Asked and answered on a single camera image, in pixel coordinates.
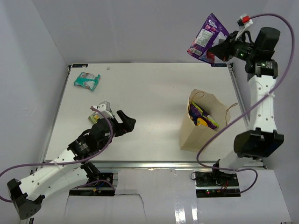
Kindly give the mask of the purple Fox's candy bag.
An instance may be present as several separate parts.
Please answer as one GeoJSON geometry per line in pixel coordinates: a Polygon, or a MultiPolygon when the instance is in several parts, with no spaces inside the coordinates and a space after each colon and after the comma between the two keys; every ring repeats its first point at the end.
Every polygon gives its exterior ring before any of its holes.
{"type": "Polygon", "coordinates": [[[207,50],[226,40],[229,32],[213,14],[209,14],[195,40],[187,50],[193,58],[208,64],[221,63],[221,60],[207,50]]]}

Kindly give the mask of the green Fox's candy bag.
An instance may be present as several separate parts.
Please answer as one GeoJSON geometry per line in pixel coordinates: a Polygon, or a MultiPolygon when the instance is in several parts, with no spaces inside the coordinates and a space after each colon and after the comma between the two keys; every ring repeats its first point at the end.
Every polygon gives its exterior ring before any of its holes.
{"type": "Polygon", "coordinates": [[[92,124],[96,124],[98,119],[99,119],[99,115],[97,112],[93,112],[88,119],[91,121],[92,124]]]}

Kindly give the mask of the brown paper bag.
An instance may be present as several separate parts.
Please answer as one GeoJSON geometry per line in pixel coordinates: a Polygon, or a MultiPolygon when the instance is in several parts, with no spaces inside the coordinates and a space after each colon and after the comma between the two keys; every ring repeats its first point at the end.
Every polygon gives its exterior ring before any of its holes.
{"type": "Polygon", "coordinates": [[[233,103],[230,106],[226,106],[215,95],[194,89],[188,98],[180,128],[180,149],[191,152],[199,151],[208,140],[229,124],[231,119],[230,109],[237,105],[237,103],[233,103]],[[192,101],[212,116],[219,125],[217,129],[213,130],[206,126],[196,126],[193,123],[189,116],[189,106],[192,101]]]}

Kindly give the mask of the dark blue chips bag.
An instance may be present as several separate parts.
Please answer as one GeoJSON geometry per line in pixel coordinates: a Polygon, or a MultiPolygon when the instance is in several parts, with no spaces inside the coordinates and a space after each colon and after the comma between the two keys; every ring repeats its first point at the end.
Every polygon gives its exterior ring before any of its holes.
{"type": "Polygon", "coordinates": [[[213,130],[215,130],[219,127],[219,125],[212,118],[212,116],[208,112],[206,112],[204,109],[202,109],[200,106],[198,106],[194,101],[192,101],[190,103],[189,116],[190,116],[190,119],[193,121],[193,123],[195,125],[196,125],[197,118],[202,117],[202,118],[208,120],[208,126],[207,127],[211,128],[213,130]]]}

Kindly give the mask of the yellow M&M's packet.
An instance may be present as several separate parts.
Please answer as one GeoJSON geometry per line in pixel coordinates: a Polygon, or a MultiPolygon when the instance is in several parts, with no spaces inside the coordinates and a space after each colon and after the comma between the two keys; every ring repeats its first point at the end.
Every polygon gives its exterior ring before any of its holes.
{"type": "Polygon", "coordinates": [[[208,126],[208,120],[202,117],[198,117],[196,120],[196,126],[208,126]]]}

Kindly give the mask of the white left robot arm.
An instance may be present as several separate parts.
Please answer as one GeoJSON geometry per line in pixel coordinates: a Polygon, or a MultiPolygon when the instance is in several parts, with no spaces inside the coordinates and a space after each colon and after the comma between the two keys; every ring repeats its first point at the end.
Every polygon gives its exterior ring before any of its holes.
{"type": "Polygon", "coordinates": [[[105,182],[101,172],[89,160],[105,150],[114,137],[133,131],[136,119],[118,110],[121,119],[105,116],[84,130],[54,160],[43,164],[33,174],[7,183],[9,196],[21,220],[34,216],[52,196],[82,186],[105,182]]]}

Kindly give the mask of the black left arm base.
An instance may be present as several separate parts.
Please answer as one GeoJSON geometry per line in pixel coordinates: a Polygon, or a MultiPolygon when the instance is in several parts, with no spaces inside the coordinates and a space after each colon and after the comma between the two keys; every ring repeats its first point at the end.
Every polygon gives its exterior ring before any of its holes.
{"type": "Polygon", "coordinates": [[[104,187],[111,187],[113,190],[114,174],[112,172],[100,172],[92,163],[87,162],[75,170],[78,184],[74,189],[84,187],[94,187],[96,189],[102,184],[104,187]]]}

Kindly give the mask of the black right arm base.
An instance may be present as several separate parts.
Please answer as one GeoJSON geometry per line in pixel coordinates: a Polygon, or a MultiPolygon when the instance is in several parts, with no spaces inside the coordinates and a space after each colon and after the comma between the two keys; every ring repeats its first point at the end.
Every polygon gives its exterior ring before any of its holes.
{"type": "Polygon", "coordinates": [[[236,174],[218,177],[212,172],[194,171],[190,175],[195,182],[197,198],[240,197],[239,182],[236,174]]]}

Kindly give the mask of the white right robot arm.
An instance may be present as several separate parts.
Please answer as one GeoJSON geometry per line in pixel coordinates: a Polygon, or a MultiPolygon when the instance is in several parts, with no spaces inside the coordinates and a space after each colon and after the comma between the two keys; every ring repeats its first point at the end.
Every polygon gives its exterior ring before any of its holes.
{"type": "Polygon", "coordinates": [[[209,54],[226,62],[235,57],[245,61],[250,91],[251,111],[247,131],[235,137],[233,150],[217,161],[219,170],[211,174],[211,181],[222,186],[227,174],[234,174],[251,160],[269,157],[284,142],[274,120],[274,94],[271,92],[278,77],[278,64],[272,60],[280,31],[263,27],[253,42],[249,31],[241,35],[235,31],[208,49],[209,54]]]}

